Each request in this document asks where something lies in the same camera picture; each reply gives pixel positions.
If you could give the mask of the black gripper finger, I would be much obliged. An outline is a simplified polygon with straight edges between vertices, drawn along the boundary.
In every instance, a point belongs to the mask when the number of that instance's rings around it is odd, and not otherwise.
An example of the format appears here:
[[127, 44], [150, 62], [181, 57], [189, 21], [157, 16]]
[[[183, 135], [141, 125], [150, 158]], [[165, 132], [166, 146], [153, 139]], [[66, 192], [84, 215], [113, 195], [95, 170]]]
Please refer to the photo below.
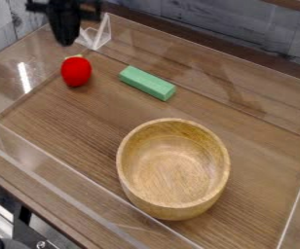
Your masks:
[[99, 21], [102, 0], [26, 0], [26, 10], [47, 16], [56, 42], [67, 47], [79, 35], [80, 21]]

